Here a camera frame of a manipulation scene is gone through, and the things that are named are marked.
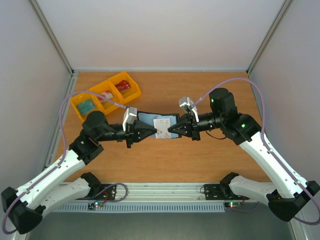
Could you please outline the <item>black leather card holder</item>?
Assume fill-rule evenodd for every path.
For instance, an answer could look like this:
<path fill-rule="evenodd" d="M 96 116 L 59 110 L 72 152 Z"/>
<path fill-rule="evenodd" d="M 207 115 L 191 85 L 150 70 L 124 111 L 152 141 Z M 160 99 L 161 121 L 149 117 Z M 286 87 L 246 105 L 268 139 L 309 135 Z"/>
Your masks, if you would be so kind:
<path fill-rule="evenodd" d="M 137 113 L 137 118 L 141 122 L 146 123 L 153 127 L 154 127 L 154 119 L 169 118 L 170 127 L 171 127 L 172 125 L 176 124 L 177 121 L 179 120 L 179 114 L 160 114 L 160 113 L 150 113 L 150 112 L 139 111 Z"/>

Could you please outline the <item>white patterned credit card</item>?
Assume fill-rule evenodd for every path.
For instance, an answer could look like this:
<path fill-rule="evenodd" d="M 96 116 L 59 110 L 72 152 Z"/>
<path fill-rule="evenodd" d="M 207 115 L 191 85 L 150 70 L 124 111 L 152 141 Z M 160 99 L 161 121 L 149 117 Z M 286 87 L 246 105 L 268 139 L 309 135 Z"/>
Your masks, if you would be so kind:
<path fill-rule="evenodd" d="M 158 118 L 153 120 L 154 127 L 157 132 L 155 133 L 156 139 L 171 139 L 172 135 L 168 131 L 168 128 L 171 126 L 169 118 Z"/>

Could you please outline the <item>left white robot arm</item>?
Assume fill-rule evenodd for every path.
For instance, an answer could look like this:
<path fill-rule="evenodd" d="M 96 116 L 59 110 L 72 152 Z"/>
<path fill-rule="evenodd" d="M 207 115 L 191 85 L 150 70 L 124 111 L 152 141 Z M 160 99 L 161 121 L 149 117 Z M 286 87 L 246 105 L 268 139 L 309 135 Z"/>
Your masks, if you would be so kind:
<path fill-rule="evenodd" d="M 14 230 L 6 229 L 6 221 L 10 220 L 16 232 L 26 234 L 55 207 L 86 196 L 96 199 L 101 193 L 101 187 L 91 173 L 86 173 L 67 186 L 58 186 L 104 150 L 101 142 L 125 141 L 130 148 L 132 144 L 157 132 L 153 126 L 138 120 L 137 115 L 135 109 L 127 109 L 121 124 L 109 124 L 101 111 L 89 113 L 82 123 L 79 136 L 56 162 L 24 185 L 18 188 L 9 186 L 2 191 L 2 231 L 7 235 L 14 233 Z"/>

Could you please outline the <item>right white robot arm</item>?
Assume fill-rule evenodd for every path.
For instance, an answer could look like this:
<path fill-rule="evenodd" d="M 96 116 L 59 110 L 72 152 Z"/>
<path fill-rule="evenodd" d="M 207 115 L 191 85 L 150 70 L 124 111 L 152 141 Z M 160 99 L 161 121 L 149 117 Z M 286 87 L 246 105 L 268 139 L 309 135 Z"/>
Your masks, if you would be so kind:
<path fill-rule="evenodd" d="M 237 195 L 262 203 L 284 222 L 294 219 L 319 192 L 319 184 L 307 181 L 289 166 L 273 148 L 257 121 L 238 112 L 234 96 L 226 88 L 212 90 L 209 100 L 211 112 L 198 114 L 190 98 L 181 98 L 179 106 L 185 114 L 168 131 L 199 141 L 201 132 L 220 129 L 225 138 L 255 160 L 271 181 L 257 182 L 231 172 L 220 181 L 221 194 L 226 199 Z"/>

